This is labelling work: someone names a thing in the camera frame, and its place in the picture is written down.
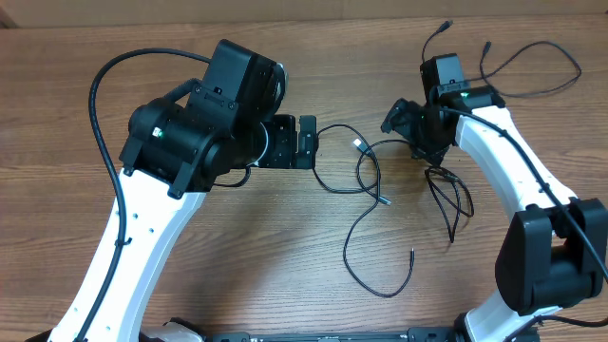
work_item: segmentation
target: robotic arm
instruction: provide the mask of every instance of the robotic arm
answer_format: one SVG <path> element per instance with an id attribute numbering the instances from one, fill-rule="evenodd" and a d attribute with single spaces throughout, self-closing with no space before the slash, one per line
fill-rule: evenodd
<path id="1" fill-rule="evenodd" d="M 515 333 L 518 339 L 539 341 L 534 329 L 523 329 L 526 324 L 538 315 L 598 295 L 603 281 L 600 267 L 544 189 L 550 188 L 575 218 L 602 260 L 608 213 L 597 199 L 577 199 L 551 175 L 517 132 L 503 99 L 489 86 L 471 88 L 455 54 L 434 57 L 421 65 L 421 71 L 426 105 L 397 101 L 382 130 L 403 135 L 411 143 L 412 156 L 433 165 L 442 162 L 451 145 L 462 148 L 482 168 L 505 212 L 513 218 L 496 262 L 498 290 L 481 307 L 459 316 L 454 327 L 388 333 L 205 336 L 195 326 L 172 319 L 163 327 L 141 329 L 162 267 L 216 176 L 251 166 L 314 167 L 315 118 L 300 119 L 298 136 L 294 117 L 275 115 L 287 83 L 282 66 L 221 41 L 203 80 L 191 80 L 133 113 L 121 154 L 125 241 L 116 239 L 120 213 L 115 201 L 74 302 L 55 329 L 30 341 L 76 340 L 102 288 L 117 243 L 124 244 L 123 256 L 90 322 L 85 335 L 88 342 L 487 342 L 502 341 Z M 175 104 L 187 94 L 186 107 Z M 500 130 L 491 129 L 479 118 Z M 506 132 L 546 184 L 532 176 L 520 151 L 505 138 Z M 564 238 L 564 245 L 552 248 L 553 234 Z"/>

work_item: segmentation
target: wooden table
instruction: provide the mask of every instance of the wooden table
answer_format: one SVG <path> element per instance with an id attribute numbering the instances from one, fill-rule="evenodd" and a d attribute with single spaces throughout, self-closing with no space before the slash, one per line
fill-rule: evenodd
<path id="1" fill-rule="evenodd" d="M 210 55 L 221 38 L 284 63 L 290 86 L 280 113 L 315 115 L 319 127 L 351 124 L 371 142 L 400 97 L 422 102 L 420 50 L 441 19 L 169 25 L 0 31 L 0 339 L 19 341 L 52 328 L 80 288 L 114 198 L 86 112 L 90 82 L 110 58 L 135 48 L 181 48 Z M 572 88 L 535 99 L 507 99 L 515 122 L 547 167 L 583 199 L 608 202 L 608 17 L 468 17 L 438 36 L 427 56 L 457 52 L 476 76 L 484 42 L 487 68 L 536 40 L 562 44 L 584 73 Z M 205 65 L 171 56 L 124 62 L 102 82 L 101 128 L 118 155 L 139 105 L 191 78 Z M 574 73 L 555 50 L 529 50 L 495 83 L 525 91 Z M 353 134 L 321 139 L 318 171 L 353 186 Z M 469 186 L 476 216 L 453 245 L 426 182 L 424 165 L 401 145 L 377 149 L 380 207 L 357 227 L 353 268 L 382 291 L 398 286 L 416 249 L 402 294 L 364 291 L 342 263 L 352 222 L 367 195 L 333 195 L 311 171 L 253 171 L 238 190 L 214 188 L 167 261 L 144 324 L 180 316 L 207 331 L 310 333 L 402 330 L 450 325 L 495 289 L 494 261 L 508 218 L 479 167 L 453 148 L 445 167 Z M 223 181 L 238 179 L 237 172 Z M 562 314 L 606 315 L 608 294 Z M 605 329 L 549 323 L 543 341 L 608 340 Z"/>

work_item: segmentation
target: wooden surface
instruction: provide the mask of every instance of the wooden surface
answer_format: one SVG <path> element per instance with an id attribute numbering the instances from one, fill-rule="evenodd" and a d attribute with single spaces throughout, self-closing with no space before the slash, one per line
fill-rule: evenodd
<path id="1" fill-rule="evenodd" d="M 0 0 L 18 28 L 600 14 L 605 0 Z"/>
<path id="2" fill-rule="evenodd" d="M 388 138 L 380 123 L 399 97 L 422 102 L 420 49 L 443 19 L 172 25 L 0 31 L 0 339 L 19 341 L 52 328 L 76 295 L 113 200 L 86 113 L 89 84 L 110 58 L 135 48 L 182 48 L 211 55 L 221 38 L 285 64 L 290 86 L 280 113 L 315 115 L 319 127 L 345 123 L 371 142 Z M 580 81 L 561 94 L 508 100 L 515 122 L 547 167 L 581 198 L 608 202 L 608 16 L 468 17 L 437 37 L 427 56 L 457 52 L 468 76 L 486 40 L 490 69 L 523 45 L 561 43 L 579 60 Z M 504 91 L 562 82 L 572 67 L 539 47 L 497 76 Z M 98 113 L 111 155 L 139 105 L 205 65 L 146 56 L 112 69 Z M 322 136 L 318 170 L 335 186 L 355 185 L 353 134 Z M 453 148 L 445 166 L 469 186 L 477 215 L 449 245 L 424 181 L 424 165 L 404 146 L 377 150 L 380 207 L 353 235 L 351 265 L 382 291 L 398 286 L 416 249 L 402 294 L 365 292 L 342 264 L 352 222 L 367 195 L 333 195 L 311 171 L 253 171 L 238 190 L 214 189 L 180 237 L 152 295 L 144 324 L 171 316 L 209 332 L 389 331 L 449 325 L 495 289 L 494 261 L 508 226 L 496 195 L 473 161 Z M 240 174 L 223 181 L 235 180 Z M 608 294 L 563 314 L 606 315 Z M 549 323 L 543 341 L 608 340 L 605 329 Z"/>

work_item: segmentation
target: wood grain tabletop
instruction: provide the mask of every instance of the wood grain tabletop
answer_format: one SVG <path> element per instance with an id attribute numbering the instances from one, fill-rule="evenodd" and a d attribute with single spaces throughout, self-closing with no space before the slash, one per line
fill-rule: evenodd
<path id="1" fill-rule="evenodd" d="M 166 25 L 0 30 L 0 340 L 23 341 L 59 322 L 80 288 L 114 194 L 86 111 L 90 82 L 112 57 L 136 48 L 181 48 L 211 55 L 227 38 L 285 65 L 290 74 L 279 113 L 315 115 L 318 126 L 350 124 L 370 141 L 400 97 L 424 101 L 418 67 L 428 36 L 444 19 Z M 563 45 L 583 69 L 559 94 L 506 99 L 517 127 L 545 165 L 582 199 L 608 203 L 608 16 L 459 18 L 427 56 L 456 52 L 477 76 L 485 41 L 487 69 L 537 40 Z M 100 125 L 118 155 L 127 121 L 206 65 L 173 56 L 121 63 L 101 84 Z M 574 75 L 551 47 L 521 55 L 494 83 L 507 92 L 546 88 Z M 355 186 L 354 136 L 321 137 L 317 169 L 334 186 Z M 373 288 L 413 277 L 392 299 L 363 290 L 342 263 L 352 222 L 372 204 L 363 195 L 323 190 L 310 170 L 259 170 L 239 189 L 214 188 L 179 238 L 150 299 L 144 325 L 172 316 L 210 333 L 313 333 L 403 330 L 451 325 L 496 288 L 494 262 L 508 218 L 480 168 L 452 148 L 444 166 L 468 185 L 476 215 L 454 244 L 428 185 L 425 165 L 406 146 L 377 148 L 382 206 L 356 228 L 349 256 Z M 234 181 L 239 172 L 221 181 Z M 373 174 L 365 168 L 365 179 Z M 602 319 L 608 294 L 565 310 Z M 543 341 L 608 341 L 607 329 L 558 323 Z"/>

